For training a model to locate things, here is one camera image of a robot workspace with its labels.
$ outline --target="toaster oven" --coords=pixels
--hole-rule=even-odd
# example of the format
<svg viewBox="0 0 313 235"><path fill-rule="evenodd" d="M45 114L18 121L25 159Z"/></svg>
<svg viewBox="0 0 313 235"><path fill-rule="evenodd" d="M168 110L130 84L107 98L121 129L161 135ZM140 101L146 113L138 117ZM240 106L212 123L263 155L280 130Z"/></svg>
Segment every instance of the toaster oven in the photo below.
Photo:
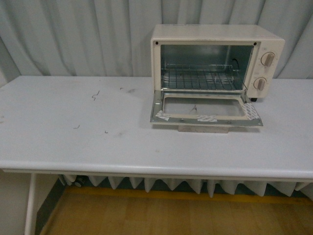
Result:
<svg viewBox="0 0 313 235"><path fill-rule="evenodd" d="M267 95L284 43L257 25L156 25L150 122L196 132L263 126L251 101Z"/></svg>

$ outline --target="wooden floor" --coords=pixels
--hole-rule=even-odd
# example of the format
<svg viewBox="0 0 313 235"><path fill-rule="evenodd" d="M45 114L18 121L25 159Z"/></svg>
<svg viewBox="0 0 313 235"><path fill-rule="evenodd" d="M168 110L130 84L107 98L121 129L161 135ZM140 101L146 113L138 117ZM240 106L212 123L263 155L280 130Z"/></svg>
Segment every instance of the wooden floor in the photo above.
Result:
<svg viewBox="0 0 313 235"><path fill-rule="evenodd" d="M313 235L305 198L73 188L41 235Z"/></svg>

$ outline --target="control knob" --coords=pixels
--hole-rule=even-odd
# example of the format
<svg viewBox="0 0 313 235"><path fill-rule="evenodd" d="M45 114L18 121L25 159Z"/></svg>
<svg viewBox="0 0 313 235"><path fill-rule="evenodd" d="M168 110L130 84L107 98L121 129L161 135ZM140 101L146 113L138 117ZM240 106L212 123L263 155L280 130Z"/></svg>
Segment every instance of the control knob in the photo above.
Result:
<svg viewBox="0 0 313 235"><path fill-rule="evenodd" d="M265 67L269 67L271 66L274 58L275 58L275 54L273 52L265 53L261 58L261 63Z"/></svg>
<svg viewBox="0 0 313 235"><path fill-rule="evenodd" d="M265 84L266 84L266 79L263 77L259 77L258 79L254 81L253 86L255 89L262 91L264 89Z"/></svg>

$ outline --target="oven door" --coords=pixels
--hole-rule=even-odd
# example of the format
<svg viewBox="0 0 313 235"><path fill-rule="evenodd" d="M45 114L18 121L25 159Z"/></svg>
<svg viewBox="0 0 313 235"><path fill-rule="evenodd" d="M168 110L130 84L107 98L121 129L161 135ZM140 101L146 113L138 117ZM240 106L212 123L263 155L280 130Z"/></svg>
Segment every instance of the oven door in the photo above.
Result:
<svg viewBox="0 0 313 235"><path fill-rule="evenodd" d="M155 91L150 122L178 126L263 126L244 91Z"/></svg>

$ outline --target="table leg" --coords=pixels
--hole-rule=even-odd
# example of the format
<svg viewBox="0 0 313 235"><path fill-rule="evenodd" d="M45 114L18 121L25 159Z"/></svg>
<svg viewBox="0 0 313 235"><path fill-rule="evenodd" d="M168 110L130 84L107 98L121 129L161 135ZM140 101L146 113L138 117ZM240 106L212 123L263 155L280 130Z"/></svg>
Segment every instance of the table leg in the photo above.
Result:
<svg viewBox="0 0 313 235"><path fill-rule="evenodd" d="M32 173L30 177L29 195L27 204L26 224L24 235L34 235L36 228L38 194L36 192L37 174Z"/></svg>

